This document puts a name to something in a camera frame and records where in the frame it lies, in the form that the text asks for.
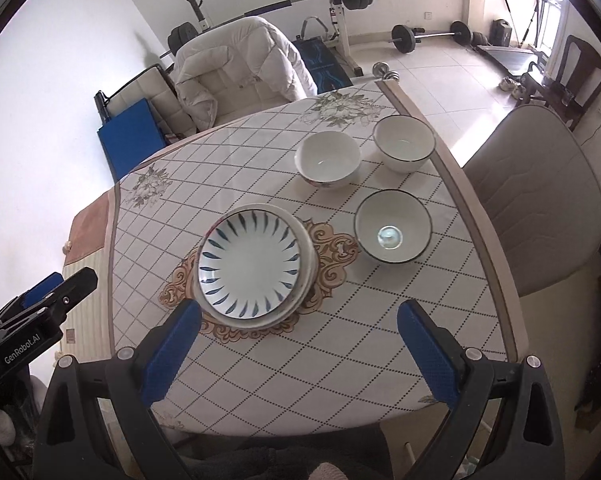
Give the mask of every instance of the window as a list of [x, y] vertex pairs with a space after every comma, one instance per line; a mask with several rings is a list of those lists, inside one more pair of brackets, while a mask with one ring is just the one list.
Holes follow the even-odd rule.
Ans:
[[538, 49], [548, 56], [554, 47], [555, 37], [558, 33], [558, 24], [560, 23], [560, 13], [563, 0], [554, 0], [551, 3], [542, 3], [542, 24], [540, 29], [540, 39]]

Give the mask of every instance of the treadmill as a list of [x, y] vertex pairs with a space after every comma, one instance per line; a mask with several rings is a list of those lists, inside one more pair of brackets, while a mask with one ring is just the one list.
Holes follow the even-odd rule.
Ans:
[[[536, 0], [536, 7], [534, 13], [529, 20], [529, 26], [525, 31], [525, 35], [522, 37], [520, 44], [525, 43], [531, 24], [536, 18], [536, 38], [534, 46], [538, 48], [538, 41], [540, 38], [540, 29], [544, 17], [544, 4], [559, 5], [555, 0]], [[529, 64], [534, 62], [540, 66], [545, 66], [547, 63], [547, 56], [541, 51], [529, 50], [526, 48], [518, 48], [513, 46], [494, 46], [494, 45], [478, 45], [475, 50], [486, 56], [494, 65], [496, 65], [501, 72], [506, 73], [507, 76], [514, 79], [514, 81], [520, 81], [521, 76], [529, 71]]]

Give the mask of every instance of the white bowl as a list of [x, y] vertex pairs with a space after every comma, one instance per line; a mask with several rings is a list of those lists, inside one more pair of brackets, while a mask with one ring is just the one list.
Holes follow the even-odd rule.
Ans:
[[342, 132], [319, 132], [300, 143], [294, 160], [298, 173], [312, 186], [338, 188], [353, 181], [360, 148]]
[[200, 250], [198, 280], [214, 310], [250, 319], [287, 299], [300, 264], [298, 239], [287, 222], [251, 209], [212, 227]]
[[424, 253], [433, 227], [420, 200], [399, 189], [386, 189], [363, 200], [353, 229], [367, 254], [386, 264], [404, 264]]
[[[197, 272], [192, 273], [191, 280], [194, 298], [196, 298], [200, 304], [200, 307], [205, 310], [205, 312], [210, 314], [210, 316], [223, 325], [238, 328], [240, 330], [253, 331], [277, 325], [281, 321], [287, 319], [301, 305], [302, 301], [305, 300], [305, 297], [310, 293], [311, 288], [314, 285], [318, 272], [318, 256], [315, 252], [311, 237], [304, 226], [298, 221], [298, 219], [295, 218], [295, 216], [280, 207], [270, 204], [245, 205], [230, 211], [227, 215], [223, 216], [223, 219], [234, 216], [236, 213], [250, 210], [266, 211], [281, 218], [292, 228], [292, 231], [298, 240], [301, 262], [298, 279], [296, 280], [296, 284], [292, 292], [285, 299], [285, 301], [280, 303], [277, 308], [271, 309], [263, 316], [249, 319], [247, 319], [247, 317], [242, 319], [239, 317], [232, 318], [225, 316], [210, 304], [208, 301], [208, 296], [206, 296], [201, 290]], [[197, 270], [199, 270], [200, 267], [201, 256], [202, 255], [199, 251], [197, 259], [194, 262], [194, 266]]]
[[436, 136], [423, 121], [392, 115], [374, 126], [374, 141], [383, 162], [397, 173], [417, 171], [436, 149]]

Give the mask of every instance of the bowl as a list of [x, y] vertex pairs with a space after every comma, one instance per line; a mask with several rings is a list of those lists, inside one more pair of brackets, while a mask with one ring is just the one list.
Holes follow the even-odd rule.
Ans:
[[424, 253], [433, 227], [420, 200], [399, 189], [386, 189], [363, 200], [353, 229], [367, 254], [386, 264], [404, 264]]
[[[243, 318], [226, 316], [223, 314], [222, 309], [214, 307], [212, 305], [214, 302], [210, 302], [209, 296], [203, 293], [198, 273], [193, 272], [191, 276], [191, 286], [194, 293], [194, 298], [198, 301], [200, 307], [205, 310], [205, 312], [223, 325], [248, 331], [269, 328], [287, 319], [301, 305], [302, 301], [305, 300], [305, 297], [311, 293], [312, 286], [315, 282], [318, 272], [318, 256], [315, 252], [315, 248], [309, 233], [301, 224], [301, 222], [295, 218], [295, 216], [280, 207], [270, 204], [251, 204], [241, 206], [223, 216], [223, 218], [221, 218], [218, 222], [216, 222], [216, 224], [214, 224], [214, 226], [212, 226], [210, 232], [213, 232], [216, 226], [222, 224], [224, 219], [235, 216], [239, 212], [246, 212], [246, 214], [249, 214], [251, 210], [268, 212], [281, 218], [292, 228], [292, 231], [298, 240], [301, 262], [298, 272], [298, 279], [296, 280], [294, 288], [285, 301], [280, 303], [278, 307], [272, 308], [269, 312], [265, 312], [262, 316], [244, 316]], [[202, 250], [199, 251], [197, 259], [194, 262], [194, 268], [197, 270], [200, 270], [200, 267], [202, 266], [200, 264], [201, 258], [203, 258]]]
[[319, 132], [303, 140], [295, 155], [296, 169], [315, 187], [338, 188], [353, 181], [360, 148], [342, 132]]
[[417, 171], [436, 149], [436, 136], [427, 124], [407, 115], [391, 115], [374, 126], [374, 141], [382, 160], [396, 173]]

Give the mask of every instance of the blue gripper pad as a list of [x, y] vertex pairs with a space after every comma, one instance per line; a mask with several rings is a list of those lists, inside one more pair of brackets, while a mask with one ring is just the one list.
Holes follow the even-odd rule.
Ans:
[[165, 398], [198, 335], [201, 323], [200, 306], [195, 301], [186, 300], [178, 305], [161, 327], [157, 327], [168, 330], [142, 374], [140, 399], [145, 406], [149, 407]]
[[48, 295], [52, 290], [54, 290], [64, 281], [65, 280], [63, 280], [62, 276], [58, 272], [53, 272], [44, 280], [42, 280], [42, 282], [40, 282], [38, 285], [34, 285], [24, 295], [22, 303], [23, 310], [41, 301], [42, 298]]
[[420, 316], [414, 312], [411, 302], [415, 300], [405, 301], [398, 307], [398, 332], [434, 398], [453, 410], [459, 397], [455, 369]]

